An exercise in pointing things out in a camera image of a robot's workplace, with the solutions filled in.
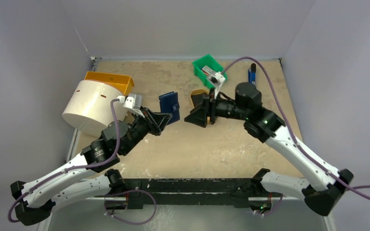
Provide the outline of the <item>blue leather card holder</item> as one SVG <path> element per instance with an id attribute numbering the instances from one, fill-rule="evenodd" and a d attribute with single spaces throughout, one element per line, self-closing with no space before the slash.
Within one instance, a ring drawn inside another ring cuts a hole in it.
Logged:
<path id="1" fill-rule="evenodd" d="M 162 113 L 170 113 L 172 115 L 168 125 L 180 120 L 180 105 L 177 92 L 171 91 L 160 95 L 159 105 Z"/>

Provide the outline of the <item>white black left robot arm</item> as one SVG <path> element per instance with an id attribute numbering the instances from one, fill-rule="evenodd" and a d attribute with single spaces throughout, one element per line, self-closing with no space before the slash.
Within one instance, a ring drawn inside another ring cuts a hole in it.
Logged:
<path id="1" fill-rule="evenodd" d="M 133 117 L 130 124 L 115 119 L 98 139 L 48 175 L 30 182 L 12 183 L 10 188 L 15 202 L 8 212 L 8 220 L 31 226 L 83 199 L 131 193 L 121 173 L 112 166 L 146 135 L 159 136 L 172 115 L 140 107 Z"/>

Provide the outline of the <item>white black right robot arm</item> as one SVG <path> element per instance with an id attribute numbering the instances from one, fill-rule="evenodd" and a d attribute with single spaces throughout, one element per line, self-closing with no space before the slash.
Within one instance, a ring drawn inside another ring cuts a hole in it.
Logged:
<path id="1" fill-rule="evenodd" d="M 205 128 L 218 117 L 243 120 L 249 135 L 276 150 L 303 175 L 290 177 L 262 168 L 252 178 L 255 195 L 269 192 L 294 197 L 318 215 L 328 216 L 345 193 L 345 184 L 354 177 L 348 169 L 339 170 L 325 162 L 291 134 L 282 118 L 263 107 L 262 94 L 251 83 L 239 83 L 234 99 L 211 89 L 185 117 L 185 122 Z"/>

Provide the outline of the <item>tan oval plastic tray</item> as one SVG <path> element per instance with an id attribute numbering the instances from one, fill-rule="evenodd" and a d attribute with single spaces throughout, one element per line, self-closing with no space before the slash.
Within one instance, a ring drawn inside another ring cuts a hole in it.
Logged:
<path id="1" fill-rule="evenodd" d="M 193 107 L 196 108 L 204 102 L 204 98 L 208 96 L 209 92 L 206 89 L 193 90 L 190 93 L 191 102 Z"/>

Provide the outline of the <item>items inside green bin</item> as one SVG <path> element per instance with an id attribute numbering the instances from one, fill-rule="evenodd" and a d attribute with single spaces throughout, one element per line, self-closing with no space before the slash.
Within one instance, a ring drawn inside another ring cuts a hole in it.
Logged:
<path id="1" fill-rule="evenodd" d="M 201 71 L 205 74 L 205 76 L 207 77 L 207 79 L 210 79 L 213 81 L 217 81 L 216 79 L 216 71 L 214 71 L 213 69 L 211 69 L 210 67 L 208 67 L 207 65 L 203 66 L 201 68 Z"/>

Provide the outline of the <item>yellow wooden box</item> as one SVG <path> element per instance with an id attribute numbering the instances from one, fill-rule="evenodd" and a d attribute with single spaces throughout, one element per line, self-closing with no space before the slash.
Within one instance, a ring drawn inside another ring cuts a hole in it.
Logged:
<path id="1" fill-rule="evenodd" d="M 88 71 L 84 80 L 93 80 L 108 84 L 118 89 L 124 95 L 130 94 L 134 88 L 134 81 L 128 75 Z"/>

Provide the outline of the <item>green plastic bin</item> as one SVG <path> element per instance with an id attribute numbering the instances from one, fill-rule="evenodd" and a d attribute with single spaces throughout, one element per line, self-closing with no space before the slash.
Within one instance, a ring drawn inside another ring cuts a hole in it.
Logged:
<path id="1" fill-rule="evenodd" d="M 220 72 L 225 78 L 223 84 L 227 81 L 227 74 L 222 73 L 224 68 L 210 54 L 193 61 L 192 65 L 194 67 L 194 75 L 199 78 L 203 86 L 209 90 L 215 87 L 210 81 L 210 78 L 216 72 Z"/>

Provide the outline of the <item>blue stapler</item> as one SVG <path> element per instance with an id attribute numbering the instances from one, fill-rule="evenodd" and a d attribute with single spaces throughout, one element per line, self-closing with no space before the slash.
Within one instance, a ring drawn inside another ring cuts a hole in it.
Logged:
<path id="1" fill-rule="evenodd" d="M 256 63 L 252 63 L 248 69 L 248 82 L 256 85 Z"/>

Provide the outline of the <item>white cylindrical container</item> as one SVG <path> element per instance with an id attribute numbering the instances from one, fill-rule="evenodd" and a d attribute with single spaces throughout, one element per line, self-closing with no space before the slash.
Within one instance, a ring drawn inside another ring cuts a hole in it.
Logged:
<path id="1" fill-rule="evenodd" d="M 65 110 L 63 119 L 77 130 L 99 136 L 114 121 L 111 100 L 128 95 L 133 89 L 131 79 L 113 87 L 103 82 L 82 80 L 76 87 Z"/>

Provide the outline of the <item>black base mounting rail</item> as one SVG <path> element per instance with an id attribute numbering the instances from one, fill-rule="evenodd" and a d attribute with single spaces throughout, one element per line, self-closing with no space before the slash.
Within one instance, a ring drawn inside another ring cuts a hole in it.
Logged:
<path id="1" fill-rule="evenodd" d="M 256 178 L 124 179 L 114 169 L 106 172 L 106 197 L 122 198 L 128 209 L 144 205 L 231 205 L 264 214 L 279 194 L 265 191 Z"/>

